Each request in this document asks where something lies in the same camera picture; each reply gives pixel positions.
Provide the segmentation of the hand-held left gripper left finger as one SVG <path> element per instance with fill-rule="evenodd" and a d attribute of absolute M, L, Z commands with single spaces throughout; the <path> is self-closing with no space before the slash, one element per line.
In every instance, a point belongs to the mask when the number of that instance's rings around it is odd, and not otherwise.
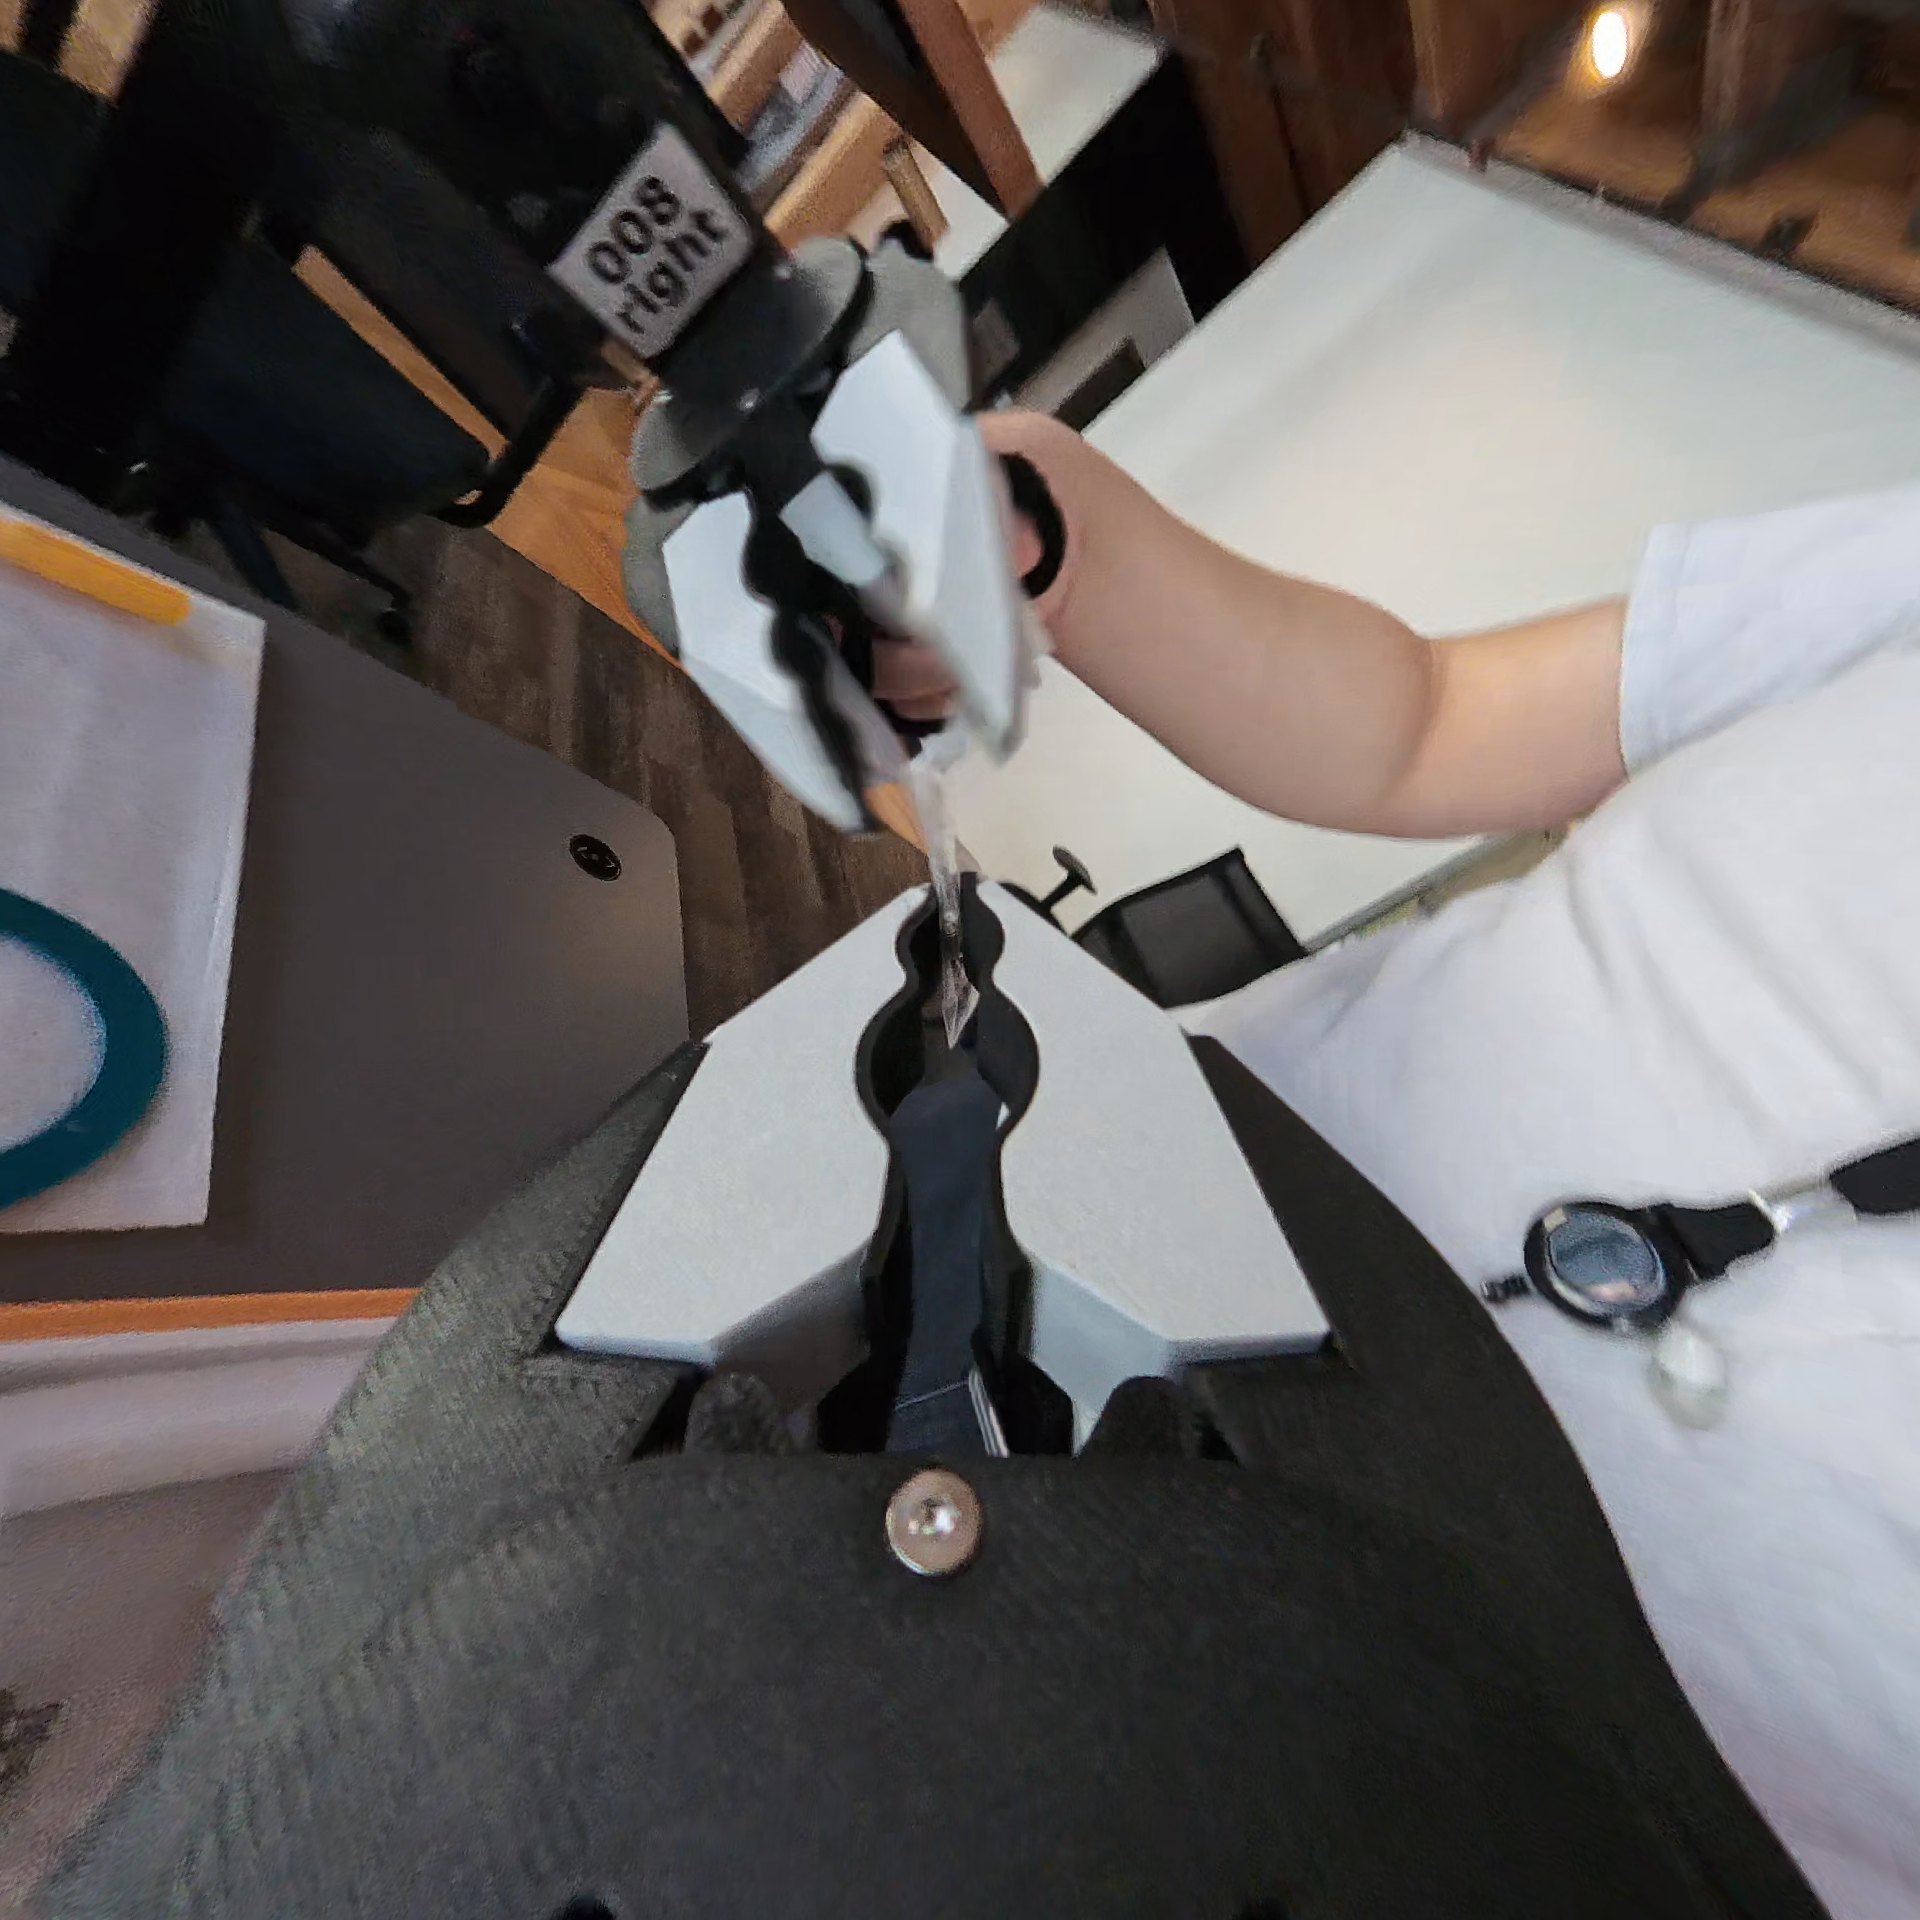
<path fill-rule="evenodd" d="M 887 1149 L 856 1045 L 908 987 L 903 893 L 716 1027 L 555 1323 L 559 1345 L 747 1374 L 848 1374 Z"/>

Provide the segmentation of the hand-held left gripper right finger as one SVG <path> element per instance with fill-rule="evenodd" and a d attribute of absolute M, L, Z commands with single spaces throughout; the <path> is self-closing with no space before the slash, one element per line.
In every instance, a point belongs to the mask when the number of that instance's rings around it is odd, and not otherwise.
<path fill-rule="evenodd" d="M 966 957 L 1015 1346 L 1072 1441 L 1129 1379 L 1318 1350 L 1327 1314 L 1175 1018 L 996 883 L 966 886 Z"/>

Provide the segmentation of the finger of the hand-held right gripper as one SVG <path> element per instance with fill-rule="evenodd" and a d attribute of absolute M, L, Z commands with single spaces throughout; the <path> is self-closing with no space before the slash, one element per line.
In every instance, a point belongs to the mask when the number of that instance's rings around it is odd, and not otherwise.
<path fill-rule="evenodd" d="M 762 772 L 830 829 L 882 830 L 873 794 L 905 756 L 801 587 L 758 591 L 758 530 L 747 494 L 694 508 L 664 541 L 679 664 Z"/>
<path fill-rule="evenodd" d="M 890 334 L 840 374 L 808 446 L 827 482 L 862 495 L 808 508 L 808 557 L 885 635 L 940 660 L 974 754 L 1012 756 L 1037 678 L 1036 629 L 1006 541 L 1011 494 L 975 421 Z"/>

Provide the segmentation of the small clear screw bag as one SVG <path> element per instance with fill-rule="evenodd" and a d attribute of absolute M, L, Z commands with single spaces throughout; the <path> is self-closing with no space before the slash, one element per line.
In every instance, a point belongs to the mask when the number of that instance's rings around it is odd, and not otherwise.
<path fill-rule="evenodd" d="M 928 857 L 940 940 L 940 1018 L 948 1051 L 960 1047 L 977 1010 L 977 989 L 966 971 L 963 938 L 963 886 L 959 838 L 946 806 L 943 776 L 953 754 L 928 736 L 908 764 L 908 790 Z"/>

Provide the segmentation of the person's right forearm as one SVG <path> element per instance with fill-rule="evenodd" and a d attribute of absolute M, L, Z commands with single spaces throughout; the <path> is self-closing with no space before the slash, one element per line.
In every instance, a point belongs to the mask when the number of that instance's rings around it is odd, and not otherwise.
<path fill-rule="evenodd" d="M 1182 533 L 1178 630 L 1140 727 L 1238 802 L 1396 838 L 1558 830 L 1627 781 L 1627 602 L 1422 637 Z"/>

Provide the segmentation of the dark grey desk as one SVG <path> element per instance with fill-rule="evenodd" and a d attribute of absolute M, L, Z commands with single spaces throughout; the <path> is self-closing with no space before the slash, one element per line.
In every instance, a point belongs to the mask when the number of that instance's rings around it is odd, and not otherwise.
<path fill-rule="evenodd" d="M 687 1040 L 674 837 L 14 463 L 4 503 L 265 620 L 208 1222 L 4 1235 L 4 1357 L 392 1320 Z"/>

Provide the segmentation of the person's right hand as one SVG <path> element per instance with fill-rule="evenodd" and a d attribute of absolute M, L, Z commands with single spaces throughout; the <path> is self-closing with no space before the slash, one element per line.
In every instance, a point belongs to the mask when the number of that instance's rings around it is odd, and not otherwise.
<path fill-rule="evenodd" d="M 979 418 L 986 446 L 1036 470 L 1060 522 L 1037 618 L 1062 668 L 1141 727 L 1172 698 L 1178 652 L 1208 612 L 1206 548 L 1103 451 L 1028 413 Z"/>

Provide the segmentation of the person's dark jeans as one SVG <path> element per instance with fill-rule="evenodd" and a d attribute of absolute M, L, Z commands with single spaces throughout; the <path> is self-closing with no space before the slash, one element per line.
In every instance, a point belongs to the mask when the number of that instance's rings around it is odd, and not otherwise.
<path fill-rule="evenodd" d="M 937 1458 L 1006 1457 L 979 1332 L 986 1318 L 986 1181 L 1003 1103 L 975 1055 L 950 1053 L 890 1120 L 905 1180 L 908 1321 L 884 1453 Z"/>

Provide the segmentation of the black office chair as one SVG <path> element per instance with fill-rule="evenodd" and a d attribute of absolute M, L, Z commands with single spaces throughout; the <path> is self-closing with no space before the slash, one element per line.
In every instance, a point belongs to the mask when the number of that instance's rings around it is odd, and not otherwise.
<path fill-rule="evenodd" d="M 1163 1012 L 1225 999 L 1307 957 L 1238 846 L 1108 903 L 1068 938 Z"/>

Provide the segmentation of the person's white shirt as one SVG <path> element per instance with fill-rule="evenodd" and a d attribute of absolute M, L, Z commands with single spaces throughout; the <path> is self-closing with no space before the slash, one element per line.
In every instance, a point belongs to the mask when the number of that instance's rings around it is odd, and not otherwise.
<path fill-rule="evenodd" d="M 1916 1137 L 1916 490 L 1649 537 L 1625 786 L 1533 872 L 1204 1010 L 1467 1284 L 1549 1205 L 1727 1202 Z M 1687 1320 L 1505 1340 L 1667 1664 L 1835 1916 L 1916 1916 L 1916 1217 L 1789 1235 Z"/>

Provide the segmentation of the yellow strip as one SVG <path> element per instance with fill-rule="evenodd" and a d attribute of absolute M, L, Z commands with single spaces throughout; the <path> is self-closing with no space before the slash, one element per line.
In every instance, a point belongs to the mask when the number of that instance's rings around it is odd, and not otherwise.
<path fill-rule="evenodd" d="M 194 612 L 187 588 L 35 520 L 1 519 L 1 565 L 43 587 L 160 629 L 177 629 Z"/>

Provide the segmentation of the white foam sheet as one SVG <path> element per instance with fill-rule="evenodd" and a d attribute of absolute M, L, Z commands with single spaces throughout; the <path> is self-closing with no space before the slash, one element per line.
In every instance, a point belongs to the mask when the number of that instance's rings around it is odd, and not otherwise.
<path fill-rule="evenodd" d="M 4 1208 L 4 1235 L 208 1219 L 263 622 L 187 591 L 191 617 L 160 629 L 1 567 L 1 886 L 127 957 L 168 1043 L 147 1118 L 100 1165 Z M 1 940 L 4 1149 L 58 1118 L 95 1062 L 81 992 Z"/>

